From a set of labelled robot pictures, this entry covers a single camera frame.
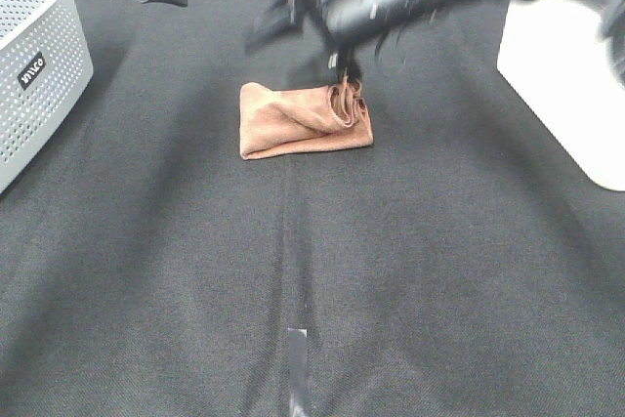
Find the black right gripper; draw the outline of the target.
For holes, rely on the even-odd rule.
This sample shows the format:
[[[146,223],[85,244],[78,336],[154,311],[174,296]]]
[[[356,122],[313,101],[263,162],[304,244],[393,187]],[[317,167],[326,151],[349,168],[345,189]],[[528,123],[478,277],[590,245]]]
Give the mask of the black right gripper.
[[[303,28],[312,17],[324,45],[321,51],[296,63],[287,72],[293,89],[318,88],[360,80],[356,47],[406,23],[447,7],[452,0],[273,0],[245,33],[244,51],[254,54],[272,42]]]

